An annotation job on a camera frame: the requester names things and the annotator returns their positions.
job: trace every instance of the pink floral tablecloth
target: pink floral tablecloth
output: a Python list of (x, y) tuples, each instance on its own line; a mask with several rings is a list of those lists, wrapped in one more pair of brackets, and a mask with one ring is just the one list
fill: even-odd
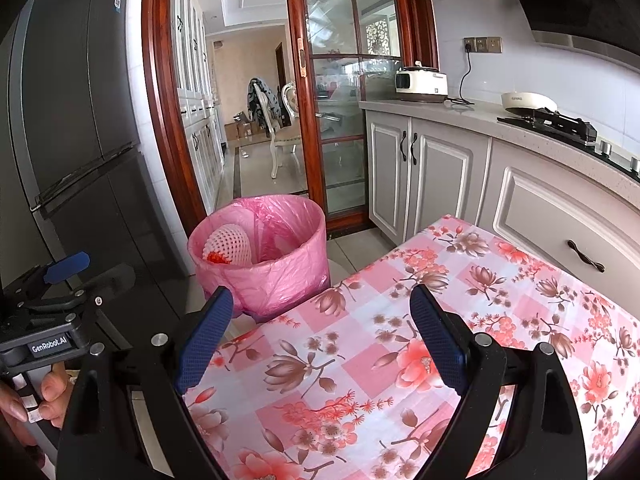
[[(418, 283), (474, 332), (562, 357), (595, 476), (640, 413), (640, 330), (582, 282), (444, 217), (369, 267), (223, 345), (184, 396), (229, 478), (412, 478), (459, 397), (443, 387), (410, 314)], [(507, 388), (469, 474), (488, 468)]]

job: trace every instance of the stove knob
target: stove knob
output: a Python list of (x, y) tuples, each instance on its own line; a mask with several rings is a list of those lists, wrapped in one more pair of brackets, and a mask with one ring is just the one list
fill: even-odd
[(609, 156), (611, 155), (611, 144), (609, 144), (606, 140), (600, 141), (600, 151), (602, 155)]

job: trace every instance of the trash can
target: trash can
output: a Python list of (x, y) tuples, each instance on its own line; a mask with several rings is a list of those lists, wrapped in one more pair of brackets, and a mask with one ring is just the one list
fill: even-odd
[[(248, 235), (251, 266), (210, 263), (203, 257), (207, 239), (235, 224)], [(329, 287), (324, 212), (295, 195), (240, 198), (205, 218), (193, 231), (188, 250), (196, 277), (209, 297), (226, 286), (234, 297), (234, 316), (265, 322)]]

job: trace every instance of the drawer handle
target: drawer handle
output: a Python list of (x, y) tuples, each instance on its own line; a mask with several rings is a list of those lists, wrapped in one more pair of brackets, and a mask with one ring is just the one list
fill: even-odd
[(414, 166), (418, 165), (418, 160), (415, 158), (415, 155), (414, 155), (414, 144), (416, 140), (418, 140), (418, 134), (414, 132), (414, 140), (411, 143), (411, 159), (414, 163)]
[(405, 139), (406, 139), (406, 132), (402, 132), (402, 139), (400, 140), (400, 153), (402, 153), (402, 160), (406, 162), (406, 155), (402, 150), (402, 143), (405, 141)]
[(578, 250), (578, 246), (575, 244), (575, 242), (574, 242), (573, 240), (567, 240), (567, 241), (566, 241), (566, 244), (567, 244), (571, 249), (573, 249), (573, 250), (578, 254), (578, 256), (580, 257), (580, 259), (581, 259), (582, 261), (584, 261), (587, 265), (590, 265), (590, 266), (595, 267), (595, 268), (598, 270), (598, 272), (604, 272), (604, 265), (603, 265), (603, 264), (599, 264), (598, 262), (594, 262), (594, 261), (593, 261), (593, 260), (591, 260), (591, 259), (590, 259), (586, 254), (581, 253), (581, 252)]

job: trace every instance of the range hood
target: range hood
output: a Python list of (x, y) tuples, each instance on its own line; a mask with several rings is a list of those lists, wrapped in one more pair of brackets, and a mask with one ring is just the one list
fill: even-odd
[(539, 43), (640, 71), (640, 0), (520, 0)]

